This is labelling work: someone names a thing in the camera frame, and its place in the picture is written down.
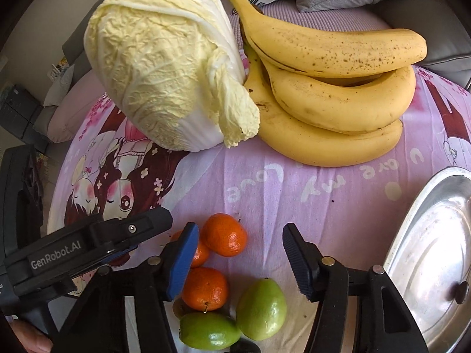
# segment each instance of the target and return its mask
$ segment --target floor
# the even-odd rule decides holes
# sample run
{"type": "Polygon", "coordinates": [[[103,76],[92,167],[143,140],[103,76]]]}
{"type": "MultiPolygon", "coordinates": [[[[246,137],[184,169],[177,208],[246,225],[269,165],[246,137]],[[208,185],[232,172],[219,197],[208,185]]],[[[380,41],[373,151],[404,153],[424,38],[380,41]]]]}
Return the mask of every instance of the floor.
{"type": "Polygon", "coordinates": [[[62,142],[59,144],[50,144],[46,150],[46,156],[48,158],[46,159],[42,168],[39,170],[39,177],[41,178],[44,189],[44,222],[43,226],[41,227],[42,236],[46,234],[49,210],[51,208],[54,189],[56,188],[57,177],[59,176],[60,169],[71,143],[72,141],[62,142]]]}

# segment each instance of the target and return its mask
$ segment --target orange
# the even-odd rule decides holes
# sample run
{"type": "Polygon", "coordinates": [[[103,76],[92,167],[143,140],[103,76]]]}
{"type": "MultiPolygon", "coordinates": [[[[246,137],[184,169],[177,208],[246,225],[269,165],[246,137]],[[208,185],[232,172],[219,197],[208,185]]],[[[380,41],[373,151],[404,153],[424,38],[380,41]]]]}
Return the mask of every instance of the orange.
{"type": "MultiPolygon", "coordinates": [[[[182,231],[178,231],[177,233],[174,233],[172,237],[170,238],[170,241],[174,242],[175,240],[178,239],[182,231]]],[[[204,245],[201,240],[198,242],[198,247],[196,247],[196,252],[195,256],[193,256],[193,261],[191,263],[192,268],[199,267],[206,263],[206,260],[209,258],[209,248],[204,245]]]]}
{"type": "Polygon", "coordinates": [[[247,244],[247,232],[227,214],[214,214],[201,230],[201,240],[211,251],[224,257],[241,253],[247,244]]]}
{"type": "Polygon", "coordinates": [[[229,296],[229,284],[224,275],[214,268],[198,267],[190,270],[181,298],[197,311],[213,311],[225,304],[229,296]]]}

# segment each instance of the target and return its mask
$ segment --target stainless steel pot lid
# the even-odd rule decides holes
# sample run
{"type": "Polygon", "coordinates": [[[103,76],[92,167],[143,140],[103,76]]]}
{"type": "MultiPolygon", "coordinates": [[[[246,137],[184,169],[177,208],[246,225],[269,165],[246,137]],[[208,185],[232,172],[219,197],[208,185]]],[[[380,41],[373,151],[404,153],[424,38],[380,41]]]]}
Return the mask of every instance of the stainless steel pot lid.
{"type": "Polygon", "coordinates": [[[451,352],[470,323],[470,267],[471,172],[449,167],[417,196],[384,263],[430,353],[451,352]]]}

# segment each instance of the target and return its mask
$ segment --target dark cabinet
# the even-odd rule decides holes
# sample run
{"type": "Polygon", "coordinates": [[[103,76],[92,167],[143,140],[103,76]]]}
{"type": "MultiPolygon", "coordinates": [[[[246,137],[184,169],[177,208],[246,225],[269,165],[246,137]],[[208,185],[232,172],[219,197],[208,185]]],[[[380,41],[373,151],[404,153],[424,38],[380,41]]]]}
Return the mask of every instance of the dark cabinet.
{"type": "Polygon", "coordinates": [[[0,126],[44,154],[48,139],[32,128],[41,110],[41,104],[27,89],[15,85],[4,102],[0,102],[0,126]]]}

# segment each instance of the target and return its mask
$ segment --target anime eye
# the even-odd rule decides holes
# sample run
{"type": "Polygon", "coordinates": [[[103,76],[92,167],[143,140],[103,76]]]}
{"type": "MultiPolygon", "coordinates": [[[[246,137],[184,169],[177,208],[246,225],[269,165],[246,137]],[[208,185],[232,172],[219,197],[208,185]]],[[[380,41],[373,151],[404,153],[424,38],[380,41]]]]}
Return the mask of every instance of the anime eye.
{"type": "Polygon", "coordinates": [[[128,209],[131,207],[131,198],[130,198],[128,195],[124,195],[124,196],[121,198],[120,207],[121,207],[124,211],[128,210],[128,209]]]}

